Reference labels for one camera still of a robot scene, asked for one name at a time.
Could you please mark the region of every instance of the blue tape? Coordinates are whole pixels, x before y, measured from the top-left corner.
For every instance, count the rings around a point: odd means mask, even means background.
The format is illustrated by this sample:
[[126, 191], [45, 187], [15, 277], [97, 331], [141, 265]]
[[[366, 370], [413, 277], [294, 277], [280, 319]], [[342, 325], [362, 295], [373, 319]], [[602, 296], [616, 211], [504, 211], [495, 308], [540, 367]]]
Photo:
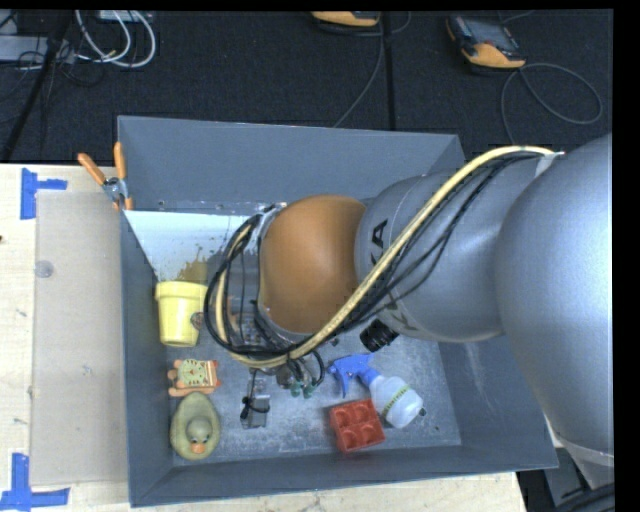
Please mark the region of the blue tape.
[[40, 189], [66, 190], [65, 180], [48, 179], [38, 181], [38, 174], [22, 168], [22, 190], [20, 194], [20, 219], [33, 219], [36, 216], [36, 192]]
[[29, 512], [32, 507], [56, 507], [67, 504], [69, 487], [59, 491], [31, 492], [29, 457], [21, 453], [14, 453], [11, 461], [11, 490], [2, 491], [0, 510]]

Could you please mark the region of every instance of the toy duck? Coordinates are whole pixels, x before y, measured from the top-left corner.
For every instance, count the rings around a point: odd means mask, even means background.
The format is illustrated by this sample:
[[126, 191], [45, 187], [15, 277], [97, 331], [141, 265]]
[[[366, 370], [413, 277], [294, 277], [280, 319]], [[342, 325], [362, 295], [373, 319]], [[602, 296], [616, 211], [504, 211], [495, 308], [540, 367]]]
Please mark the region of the toy duck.
[[169, 430], [171, 446], [182, 458], [207, 458], [220, 442], [220, 420], [207, 396], [190, 393], [178, 404]]

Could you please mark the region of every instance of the red lego block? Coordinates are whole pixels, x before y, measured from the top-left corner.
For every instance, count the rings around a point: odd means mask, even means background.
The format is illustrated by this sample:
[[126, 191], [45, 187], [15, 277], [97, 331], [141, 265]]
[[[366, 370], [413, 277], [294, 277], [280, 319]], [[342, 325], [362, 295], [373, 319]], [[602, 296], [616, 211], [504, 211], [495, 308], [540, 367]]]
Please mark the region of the red lego block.
[[385, 440], [382, 423], [370, 398], [333, 407], [329, 411], [329, 424], [336, 433], [338, 449], [344, 453]]

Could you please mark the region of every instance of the white bottle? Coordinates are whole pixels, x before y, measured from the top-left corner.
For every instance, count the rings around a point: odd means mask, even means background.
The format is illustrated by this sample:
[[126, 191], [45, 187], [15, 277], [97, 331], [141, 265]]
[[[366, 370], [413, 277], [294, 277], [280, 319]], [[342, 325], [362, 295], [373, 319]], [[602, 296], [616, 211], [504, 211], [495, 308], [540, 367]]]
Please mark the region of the white bottle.
[[369, 386], [378, 414], [396, 428], [406, 427], [422, 410], [422, 398], [400, 377], [384, 377], [369, 370], [362, 379]]

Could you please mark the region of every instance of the yellow cup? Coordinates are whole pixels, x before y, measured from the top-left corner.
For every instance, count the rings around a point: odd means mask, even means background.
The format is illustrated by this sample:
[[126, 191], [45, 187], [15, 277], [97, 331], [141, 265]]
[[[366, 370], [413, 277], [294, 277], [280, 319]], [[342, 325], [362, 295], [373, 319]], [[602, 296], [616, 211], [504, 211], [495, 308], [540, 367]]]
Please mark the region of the yellow cup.
[[203, 310], [207, 287], [185, 281], [163, 281], [156, 285], [160, 317], [160, 341], [171, 347], [193, 347], [198, 330], [191, 323], [194, 313]]

